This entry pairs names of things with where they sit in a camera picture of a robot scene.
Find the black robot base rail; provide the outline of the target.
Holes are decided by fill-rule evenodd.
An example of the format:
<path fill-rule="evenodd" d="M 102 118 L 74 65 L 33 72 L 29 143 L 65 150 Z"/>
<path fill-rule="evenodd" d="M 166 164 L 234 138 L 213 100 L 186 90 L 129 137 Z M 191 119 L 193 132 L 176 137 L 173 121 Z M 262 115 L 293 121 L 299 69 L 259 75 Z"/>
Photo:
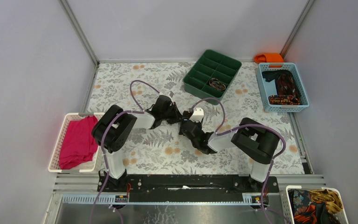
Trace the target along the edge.
<path fill-rule="evenodd" d="M 99 176 L 98 191 L 122 192 L 131 203 L 236 203 L 243 194 L 278 193 L 276 177 L 265 184 L 249 175 L 136 175 L 118 180 Z"/>

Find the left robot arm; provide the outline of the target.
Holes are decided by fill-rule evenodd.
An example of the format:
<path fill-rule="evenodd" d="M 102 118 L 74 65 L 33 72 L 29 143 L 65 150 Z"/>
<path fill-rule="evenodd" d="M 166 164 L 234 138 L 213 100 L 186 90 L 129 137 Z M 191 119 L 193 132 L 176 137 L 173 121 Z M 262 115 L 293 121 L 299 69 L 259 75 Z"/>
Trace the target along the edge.
<path fill-rule="evenodd" d="M 108 171 L 108 186 L 115 192 L 126 186 L 123 174 L 126 172 L 122 163 L 121 148 L 126 143 L 133 129 L 155 129 L 163 121 L 168 124 L 178 123 L 182 118 L 176 103 L 170 97 L 160 95 L 156 102 L 145 111 L 124 110 L 112 105 L 92 129 L 91 135 L 104 154 Z"/>

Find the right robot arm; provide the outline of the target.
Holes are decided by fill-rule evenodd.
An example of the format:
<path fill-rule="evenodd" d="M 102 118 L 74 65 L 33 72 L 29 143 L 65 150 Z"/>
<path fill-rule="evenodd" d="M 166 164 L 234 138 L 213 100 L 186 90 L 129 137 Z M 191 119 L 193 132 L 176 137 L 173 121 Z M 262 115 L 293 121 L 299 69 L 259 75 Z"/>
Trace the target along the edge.
<path fill-rule="evenodd" d="M 243 118 L 239 126 L 222 133 L 204 132 L 201 122 L 185 119 L 180 124 L 179 134 L 187 137 L 203 154 L 215 154 L 229 148 L 237 148 L 246 154 L 254 161 L 248 184 L 255 192 L 266 188 L 274 159 L 286 149 L 282 135 L 250 118 Z"/>

